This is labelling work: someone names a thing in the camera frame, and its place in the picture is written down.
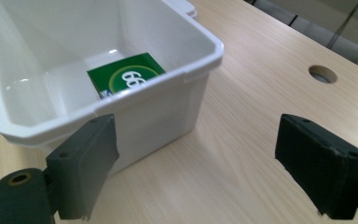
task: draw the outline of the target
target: light wood surface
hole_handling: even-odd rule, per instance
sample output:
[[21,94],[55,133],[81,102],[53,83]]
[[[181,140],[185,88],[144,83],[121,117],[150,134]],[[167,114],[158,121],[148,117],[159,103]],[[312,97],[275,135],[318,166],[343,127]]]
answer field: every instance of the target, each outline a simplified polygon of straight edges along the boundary
[[[111,176],[90,223],[358,223],[358,213],[345,222],[320,217],[274,159],[282,113],[358,147],[358,66],[241,0],[191,2],[226,48],[197,125]],[[315,80],[314,64],[332,69],[337,82]],[[41,152],[0,136],[0,178],[44,166]]]

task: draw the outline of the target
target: green label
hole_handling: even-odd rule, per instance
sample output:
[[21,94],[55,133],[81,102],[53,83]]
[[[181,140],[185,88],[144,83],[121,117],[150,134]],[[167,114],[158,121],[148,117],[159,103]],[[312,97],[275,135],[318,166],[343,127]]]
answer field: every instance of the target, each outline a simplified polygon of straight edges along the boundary
[[142,86],[164,70],[148,53],[132,56],[88,71],[95,89],[103,99],[115,92]]

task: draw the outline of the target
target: white plastic bin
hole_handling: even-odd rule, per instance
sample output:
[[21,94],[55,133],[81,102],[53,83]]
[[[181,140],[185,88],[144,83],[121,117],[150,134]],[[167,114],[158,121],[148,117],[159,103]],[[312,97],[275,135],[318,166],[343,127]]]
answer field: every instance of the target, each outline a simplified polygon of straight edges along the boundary
[[[101,100],[87,71],[148,52],[166,71]],[[190,131],[223,44],[161,0],[0,0],[0,133],[50,151],[113,113],[114,172]]]

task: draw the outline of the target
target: table hole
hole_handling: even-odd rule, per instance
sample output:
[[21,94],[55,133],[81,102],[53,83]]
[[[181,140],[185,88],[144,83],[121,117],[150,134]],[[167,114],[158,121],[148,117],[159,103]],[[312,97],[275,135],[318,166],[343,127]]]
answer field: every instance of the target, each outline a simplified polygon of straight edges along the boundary
[[337,75],[331,69],[321,66],[313,65],[309,69],[310,75],[322,83],[334,83],[337,81]]

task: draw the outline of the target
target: round hole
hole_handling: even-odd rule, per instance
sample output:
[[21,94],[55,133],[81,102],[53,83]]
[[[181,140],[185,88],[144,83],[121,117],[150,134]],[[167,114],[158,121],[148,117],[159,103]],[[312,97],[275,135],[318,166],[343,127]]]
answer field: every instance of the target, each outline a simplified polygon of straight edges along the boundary
[[309,69],[310,75],[322,83],[334,83],[337,81],[337,75],[331,69],[321,65],[313,65]]
[[349,152],[348,154],[350,154],[350,156],[352,156],[352,157],[358,157],[358,153],[356,153],[356,152]]
[[67,158],[67,157],[69,157],[69,153],[67,153],[67,152],[62,152],[62,153],[60,153],[60,155],[59,155],[58,157],[60,157],[60,158]]
[[17,174],[17,175],[12,176],[12,177],[8,180],[8,184],[9,184],[10,186],[18,186],[18,185],[21,185],[21,184],[27,182],[30,178],[31,178],[31,174],[30,174],[30,173]]

